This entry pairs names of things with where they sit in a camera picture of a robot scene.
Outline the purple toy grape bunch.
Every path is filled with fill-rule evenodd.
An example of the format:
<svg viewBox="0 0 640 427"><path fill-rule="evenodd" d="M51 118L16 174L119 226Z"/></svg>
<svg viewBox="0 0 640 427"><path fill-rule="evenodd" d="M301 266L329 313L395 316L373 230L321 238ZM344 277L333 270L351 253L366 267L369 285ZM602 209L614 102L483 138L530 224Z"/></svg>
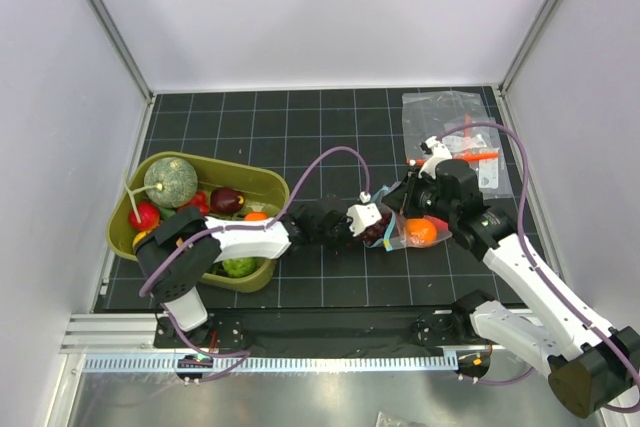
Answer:
<svg viewBox="0 0 640 427"><path fill-rule="evenodd" d="M374 225L367 227L359 236L359 238L368 245L373 245L385 235L393 215L389 212L384 213L379 221Z"/></svg>

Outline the orange toy tangerine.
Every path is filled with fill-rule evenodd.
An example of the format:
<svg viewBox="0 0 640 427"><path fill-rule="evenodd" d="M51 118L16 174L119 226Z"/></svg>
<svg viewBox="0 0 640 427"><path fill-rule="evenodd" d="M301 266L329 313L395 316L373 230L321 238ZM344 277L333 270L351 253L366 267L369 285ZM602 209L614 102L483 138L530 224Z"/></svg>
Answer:
<svg viewBox="0 0 640 427"><path fill-rule="evenodd" d="M250 222L260 222L267 220L268 218L269 216L266 213L257 211L249 212L244 216L244 220Z"/></svg>
<svg viewBox="0 0 640 427"><path fill-rule="evenodd" d="M438 230L435 224L426 218L407 219L404 232L409 247L427 248L438 239Z"/></svg>

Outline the clear zip top bag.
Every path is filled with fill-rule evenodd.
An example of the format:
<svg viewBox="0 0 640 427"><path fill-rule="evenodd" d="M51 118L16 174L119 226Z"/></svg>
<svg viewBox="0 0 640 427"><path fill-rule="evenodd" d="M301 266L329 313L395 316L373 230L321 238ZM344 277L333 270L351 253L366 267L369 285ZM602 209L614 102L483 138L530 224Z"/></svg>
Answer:
<svg viewBox="0 0 640 427"><path fill-rule="evenodd" d="M364 243L364 245L367 248L384 248L386 252L391 252L391 251L395 251L395 250L401 250L401 249L406 249L406 248L414 248L414 247L409 247L406 243L406 239L405 239L405 232L404 232L404 225L405 222L407 220L407 218L403 217L402 215L396 213L395 211L393 211L390 207L386 206L383 204L382 199L383 197L390 193L395 187L397 187L399 185L398 182L395 182L394 184L391 184L390 186L387 185L383 185L373 196L372 196L372 201L375 202L375 204L377 205L381 215L383 215L384 213L391 213L393 215L393 218L389 224L389 226L387 227L387 230L385 232L385 235L382 239L378 240L377 242L375 242L373 245L368 245L366 243L364 243L360 238L360 240ZM448 229L448 225L444 222L441 221L435 217L432 216L423 216L421 218L426 218L430 221L432 221L437 230L438 230L438 239L436 240L436 242L427 247L427 248L431 248L434 247L446 240L448 240L449 238L452 237L451 232Z"/></svg>

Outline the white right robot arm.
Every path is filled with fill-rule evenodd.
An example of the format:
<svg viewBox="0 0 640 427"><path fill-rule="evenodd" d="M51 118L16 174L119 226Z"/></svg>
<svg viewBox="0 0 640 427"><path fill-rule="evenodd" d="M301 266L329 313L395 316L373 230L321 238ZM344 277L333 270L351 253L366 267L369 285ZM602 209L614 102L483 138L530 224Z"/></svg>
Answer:
<svg viewBox="0 0 640 427"><path fill-rule="evenodd" d="M533 324L481 293L456 302L450 319L463 343L479 337L509 349L545 376L559 403L586 418L639 385L639 335L615 328L544 262L514 218L486 202L467 162L411 162L401 213L446 222L454 240L499 276L534 313Z"/></svg>

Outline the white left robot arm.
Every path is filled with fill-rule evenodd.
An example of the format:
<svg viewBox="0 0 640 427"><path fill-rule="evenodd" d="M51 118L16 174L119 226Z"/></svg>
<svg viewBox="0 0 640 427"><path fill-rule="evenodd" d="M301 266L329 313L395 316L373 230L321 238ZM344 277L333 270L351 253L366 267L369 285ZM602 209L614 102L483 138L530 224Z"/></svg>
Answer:
<svg viewBox="0 0 640 427"><path fill-rule="evenodd" d="M276 260L308 245L346 245L355 238L352 223L346 204L332 197L255 222L206 217L188 207L136 243L146 277L139 295L164 305L178 323L178 337L200 347L210 339L212 324L196 285L209 268L241 258Z"/></svg>

